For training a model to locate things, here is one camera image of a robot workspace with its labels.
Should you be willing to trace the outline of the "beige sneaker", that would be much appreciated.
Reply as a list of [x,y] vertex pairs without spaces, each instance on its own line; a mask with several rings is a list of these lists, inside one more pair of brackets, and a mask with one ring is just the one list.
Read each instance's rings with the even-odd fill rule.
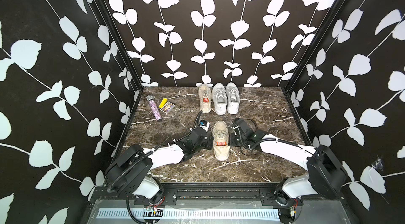
[[202,84],[198,88],[198,96],[200,102],[200,110],[203,113],[209,113],[212,109],[212,91],[206,84]]
[[227,124],[218,121],[212,128],[214,156],[219,161],[226,161],[230,154],[229,133]]

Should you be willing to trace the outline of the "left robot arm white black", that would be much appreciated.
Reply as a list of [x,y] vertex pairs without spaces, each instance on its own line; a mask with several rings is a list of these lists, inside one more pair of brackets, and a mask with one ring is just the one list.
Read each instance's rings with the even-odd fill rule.
[[119,198],[142,196],[153,203],[160,201],[163,188],[148,173],[162,166],[185,162],[201,149],[210,149],[212,140],[208,128],[209,123],[203,121],[185,137],[152,149],[132,145],[106,169],[107,192],[115,193]]

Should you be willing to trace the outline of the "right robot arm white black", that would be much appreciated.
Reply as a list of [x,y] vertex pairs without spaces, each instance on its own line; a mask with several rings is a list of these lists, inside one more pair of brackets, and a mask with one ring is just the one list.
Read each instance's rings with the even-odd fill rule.
[[280,205],[301,196],[318,194],[327,199],[336,199],[340,195],[348,174],[330,148],[303,146],[282,140],[268,132],[253,130],[241,118],[233,120],[233,129],[231,146],[272,154],[306,170],[305,174],[286,178],[276,186],[272,197]]

